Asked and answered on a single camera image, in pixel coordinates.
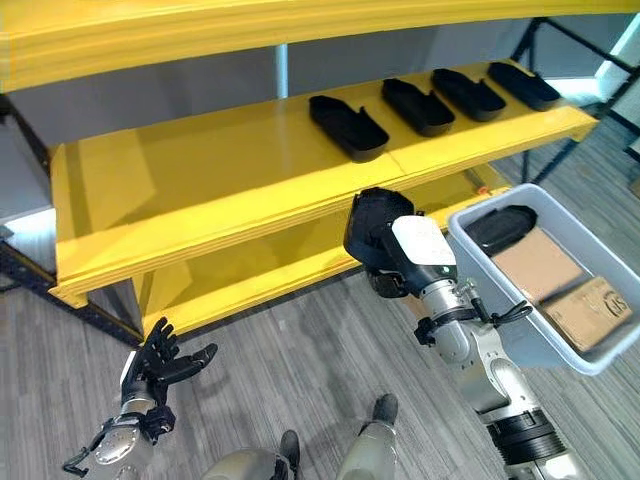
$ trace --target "shelving unit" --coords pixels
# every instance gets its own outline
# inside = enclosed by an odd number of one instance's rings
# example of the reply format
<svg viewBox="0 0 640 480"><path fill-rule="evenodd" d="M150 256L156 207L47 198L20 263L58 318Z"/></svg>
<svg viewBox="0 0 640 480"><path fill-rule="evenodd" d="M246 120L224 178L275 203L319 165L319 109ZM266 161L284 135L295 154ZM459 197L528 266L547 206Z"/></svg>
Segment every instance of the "shelving unit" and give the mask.
<svg viewBox="0 0 640 480"><path fill-rule="evenodd" d="M9 0L5 91L213 53L536 15L635 12L630 0Z"/></svg>
<svg viewBox="0 0 640 480"><path fill-rule="evenodd" d="M479 168L492 193L500 192L504 182L479 166L564 137L580 141L596 124L564 103L531 111L487 80L507 101L497 120L475 123L452 108L452 130L425 139L382 101L378 81L319 92L365 106L390 134L385 153L366 164L351 163L313 125L308 96L83 139L48 154L6 92L248 48L528 17L536 18L512 60L527 49L533 53L535 32L544 23L630 72L539 15L638 8L638 0L41 0L37 8L31 0L5 1L0 115L12 117L19 141L50 174L57 272L43 273L6 242L0 255L15 263L9 276L16 282L134 345L143 332L131 328L147 332L159 315L186 332L354 266L340 241L352 196L363 188L407 193L444 227L451 213L484 198L461 172ZM479 79L486 68L458 70ZM638 74L631 71L631 80ZM425 92L431 88L428 74L401 78ZM124 328L121 318L88 302L90 291L114 284L126 289L129 279L142 328L136 319L125 319Z"/></svg>
<svg viewBox="0 0 640 480"><path fill-rule="evenodd" d="M458 70L478 79L486 68ZM402 78L431 88L428 74ZM451 107L452 130L429 139L384 103L381 82L323 92L364 105L390 134L387 151L364 164L352 163L311 122L309 96L60 146L51 170L53 292L81 306L92 289L343 211L368 186L408 190L559 138L580 139L595 125L563 103L534 112L488 83L507 100L500 118L480 124Z"/></svg>
<svg viewBox="0 0 640 480"><path fill-rule="evenodd" d="M491 194L508 188L491 167L474 169ZM487 198L464 173L405 194L445 229L448 216ZM178 334L292 292L358 265L342 248L348 210L134 277L147 334L162 316Z"/></svg>

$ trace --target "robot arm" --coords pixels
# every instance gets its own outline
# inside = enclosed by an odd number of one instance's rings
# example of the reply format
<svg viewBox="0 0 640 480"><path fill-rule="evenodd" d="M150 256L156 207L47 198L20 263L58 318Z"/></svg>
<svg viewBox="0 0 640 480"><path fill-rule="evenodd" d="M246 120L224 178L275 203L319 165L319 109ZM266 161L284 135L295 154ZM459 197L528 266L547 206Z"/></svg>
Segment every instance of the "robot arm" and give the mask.
<svg viewBox="0 0 640 480"><path fill-rule="evenodd" d="M521 304L489 316L473 285L458 284L453 252L436 222L416 215L397 192L372 188L356 196L344 246L364 264L381 296L411 294L422 302L425 317L416 338L449 365L510 479L589 478L502 347L497 327L525 317L531 307Z"/></svg>
<svg viewBox="0 0 640 480"><path fill-rule="evenodd" d="M166 404L169 385L198 373L218 350L210 344L194 355L176 358L179 348L172 331L166 318L161 319L140 350L131 352L120 382L120 414L102 425L89 447L65 462L65 472L87 480L140 478L158 437L175 424Z"/></svg>

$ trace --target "cable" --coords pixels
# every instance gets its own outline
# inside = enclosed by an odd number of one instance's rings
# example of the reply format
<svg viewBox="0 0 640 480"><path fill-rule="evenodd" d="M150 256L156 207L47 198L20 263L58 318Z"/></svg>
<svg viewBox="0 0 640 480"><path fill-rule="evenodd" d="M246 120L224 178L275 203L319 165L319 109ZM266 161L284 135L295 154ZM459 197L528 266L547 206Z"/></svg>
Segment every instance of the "cable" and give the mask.
<svg viewBox="0 0 640 480"><path fill-rule="evenodd" d="M505 323L511 323L525 318L531 312L533 312L533 307L531 305L527 305L527 301L523 300L507 311L507 313L502 315L493 313L491 315L491 323L493 323L494 327L498 328L500 325L504 325Z"/></svg>

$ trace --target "cardboard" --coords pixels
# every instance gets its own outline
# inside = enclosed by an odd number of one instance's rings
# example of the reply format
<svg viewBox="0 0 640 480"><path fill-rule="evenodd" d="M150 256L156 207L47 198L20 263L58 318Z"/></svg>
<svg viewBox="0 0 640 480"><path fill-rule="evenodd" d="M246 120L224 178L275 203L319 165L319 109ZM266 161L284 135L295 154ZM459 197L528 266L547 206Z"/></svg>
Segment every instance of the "cardboard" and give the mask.
<svg viewBox="0 0 640 480"><path fill-rule="evenodd" d="M571 257L538 227L491 260L533 304L569 288L584 275Z"/></svg>
<svg viewBox="0 0 640 480"><path fill-rule="evenodd" d="M602 277L589 280L543 309L556 329L581 352L593 348L633 313Z"/></svg>

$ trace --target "gray plastic bin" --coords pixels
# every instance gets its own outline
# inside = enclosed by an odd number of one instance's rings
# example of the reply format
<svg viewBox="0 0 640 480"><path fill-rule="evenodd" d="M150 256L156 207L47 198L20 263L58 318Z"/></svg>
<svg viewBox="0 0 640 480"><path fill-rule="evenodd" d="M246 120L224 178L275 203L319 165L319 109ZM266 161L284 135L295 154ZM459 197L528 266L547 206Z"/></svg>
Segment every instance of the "gray plastic bin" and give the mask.
<svg viewBox="0 0 640 480"><path fill-rule="evenodd" d="M449 219L448 240L456 255L460 277L476 280L489 312L504 313L525 297L463 228L487 212L508 205L533 208L538 213L537 225L585 271L605 277L634 313L592 350L581 354L534 309L526 320L500 327L505 351L523 367L569 365L580 373L597 375L640 336L640 278L547 192L536 185L524 184Z"/></svg>

